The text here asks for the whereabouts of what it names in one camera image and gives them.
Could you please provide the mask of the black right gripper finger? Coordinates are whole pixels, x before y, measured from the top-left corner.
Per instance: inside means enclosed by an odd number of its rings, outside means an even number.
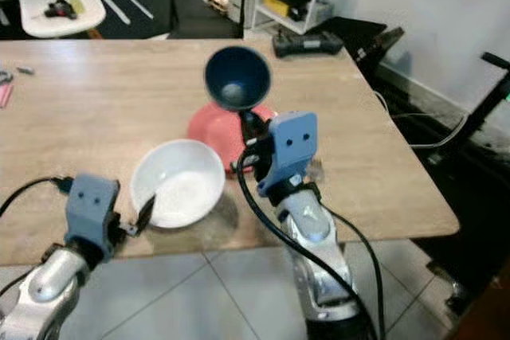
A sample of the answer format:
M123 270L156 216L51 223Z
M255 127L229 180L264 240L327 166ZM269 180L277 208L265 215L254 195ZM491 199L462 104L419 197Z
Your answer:
M241 111L241 136L245 146L252 146L269 133L269 123L252 108Z

